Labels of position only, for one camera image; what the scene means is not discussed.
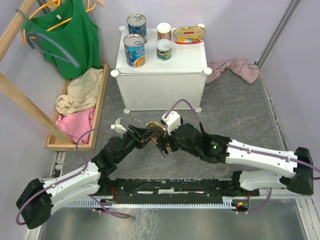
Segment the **oval gold tin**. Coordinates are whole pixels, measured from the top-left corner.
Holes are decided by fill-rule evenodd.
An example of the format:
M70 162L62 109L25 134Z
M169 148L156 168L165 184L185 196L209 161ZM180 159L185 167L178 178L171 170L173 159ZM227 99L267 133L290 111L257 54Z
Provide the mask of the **oval gold tin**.
M205 29L200 26L176 28L172 33L172 39L176 44L190 45L204 41Z
M147 129L154 129L155 130L155 133L152 135L151 137L151 141L156 145L157 144L157 139L158 137L156 136L156 124L161 124L159 122L156 122L156 121L150 121L146 124L146 128Z

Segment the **blue can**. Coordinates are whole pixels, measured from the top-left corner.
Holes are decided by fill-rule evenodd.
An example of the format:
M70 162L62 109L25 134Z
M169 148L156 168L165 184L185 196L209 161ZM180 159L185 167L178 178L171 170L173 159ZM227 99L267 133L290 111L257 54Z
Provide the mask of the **blue can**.
M132 14L127 18L129 34L140 35L147 42L147 20L142 14Z
M139 34L129 34L123 39L126 62L130 67L138 68L145 64L145 41Z

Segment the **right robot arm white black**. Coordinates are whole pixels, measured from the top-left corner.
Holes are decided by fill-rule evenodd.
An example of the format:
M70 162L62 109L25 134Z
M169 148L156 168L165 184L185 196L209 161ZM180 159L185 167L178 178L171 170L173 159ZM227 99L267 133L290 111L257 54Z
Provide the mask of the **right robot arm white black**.
M316 167L309 149L294 151L257 147L226 136L209 134L203 125L197 129L184 123L156 137L156 146L164 156L168 151L189 153L210 164L237 164L258 168L258 171L237 171L229 183L236 196L261 188L285 188L300 195L314 194Z

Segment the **orange can white lid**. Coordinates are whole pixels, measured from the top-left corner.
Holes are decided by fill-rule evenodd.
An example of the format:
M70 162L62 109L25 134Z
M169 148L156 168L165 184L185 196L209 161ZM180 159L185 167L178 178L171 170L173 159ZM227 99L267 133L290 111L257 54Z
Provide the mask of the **orange can white lid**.
M161 22L156 27L157 40L167 39L171 41L171 25L167 22Z

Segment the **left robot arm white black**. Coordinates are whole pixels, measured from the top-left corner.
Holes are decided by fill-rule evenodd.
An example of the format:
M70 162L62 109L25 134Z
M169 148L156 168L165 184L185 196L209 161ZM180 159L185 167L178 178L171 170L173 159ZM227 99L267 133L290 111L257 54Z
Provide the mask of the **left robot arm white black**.
M31 180L16 201L15 221L32 230L45 223L60 208L78 198L106 195L111 189L108 176L134 149L143 149L156 133L152 128L129 125L121 137L110 138L103 149L84 165L47 181Z

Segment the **green can white lid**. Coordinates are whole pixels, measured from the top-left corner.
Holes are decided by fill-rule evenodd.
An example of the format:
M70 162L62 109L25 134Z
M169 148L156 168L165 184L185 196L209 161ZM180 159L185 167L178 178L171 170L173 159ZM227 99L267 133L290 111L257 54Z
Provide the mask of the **green can white lid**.
M167 61L172 56L172 42L169 39L160 39L156 43L156 55L161 61Z

